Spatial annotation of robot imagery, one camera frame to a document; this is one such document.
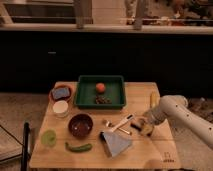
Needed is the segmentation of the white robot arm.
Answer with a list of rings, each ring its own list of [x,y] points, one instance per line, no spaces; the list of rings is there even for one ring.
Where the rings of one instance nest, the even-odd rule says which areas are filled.
[[[155,107],[142,115],[145,122],[153,126],[162,124],[168,117],[174,117],[181,121],[213,150],[213,123],[191,112],[188,109],[188,100],[184,96],[164,95]]]

